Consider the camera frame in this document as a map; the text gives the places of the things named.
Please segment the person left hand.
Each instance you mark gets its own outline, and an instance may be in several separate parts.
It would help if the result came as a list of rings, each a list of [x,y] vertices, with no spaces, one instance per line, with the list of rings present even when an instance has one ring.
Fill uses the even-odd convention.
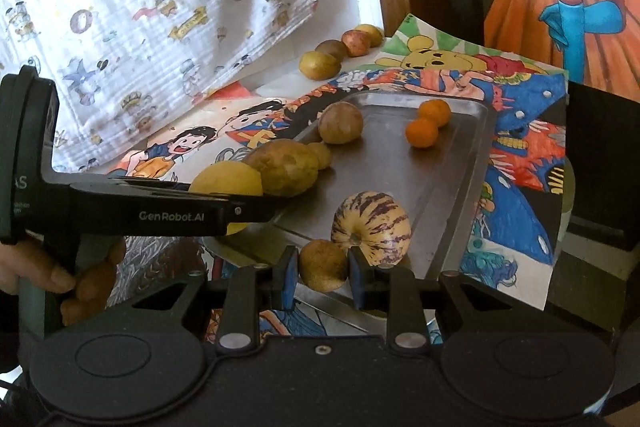
[[[72,298],[61,305],[63,324],[70,326],[90,319],[106,308],[116,282],[117,265],[126,255],[123,237],[111,241],[105,259],[92,268],[72,277],[55,265],[37,239],[26,239],[16,245],[1,245],[1,291],[14,296],[20,280],[55,294],[73,291]]]

